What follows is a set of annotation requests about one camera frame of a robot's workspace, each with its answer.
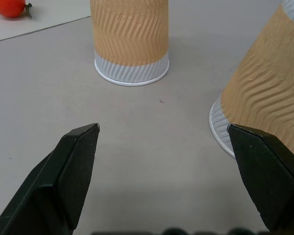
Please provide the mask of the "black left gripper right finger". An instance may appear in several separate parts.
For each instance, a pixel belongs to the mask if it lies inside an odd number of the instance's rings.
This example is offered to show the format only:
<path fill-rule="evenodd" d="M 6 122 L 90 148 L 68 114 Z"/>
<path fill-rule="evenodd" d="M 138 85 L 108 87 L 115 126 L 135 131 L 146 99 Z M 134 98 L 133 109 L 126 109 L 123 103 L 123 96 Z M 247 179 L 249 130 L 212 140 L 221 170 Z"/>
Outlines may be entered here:
<path fill-rule="evenodd" d="M 245 188 L 271 232 L 294 233 L 294 154 L 274 135 L 227 127 Z"/>

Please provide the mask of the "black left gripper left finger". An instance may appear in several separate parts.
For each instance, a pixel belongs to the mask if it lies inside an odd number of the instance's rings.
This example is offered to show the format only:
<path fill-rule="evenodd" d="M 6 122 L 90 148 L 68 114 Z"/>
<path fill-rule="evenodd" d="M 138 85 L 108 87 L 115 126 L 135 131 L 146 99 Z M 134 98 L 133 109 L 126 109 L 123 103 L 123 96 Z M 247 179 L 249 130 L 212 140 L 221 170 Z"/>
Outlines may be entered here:
<path fill-rule="evenodd" d="M 99 124 L 65 134 L 28 174 L 0 215 L 0 235 L 71 235 L 89 189 Z"/>

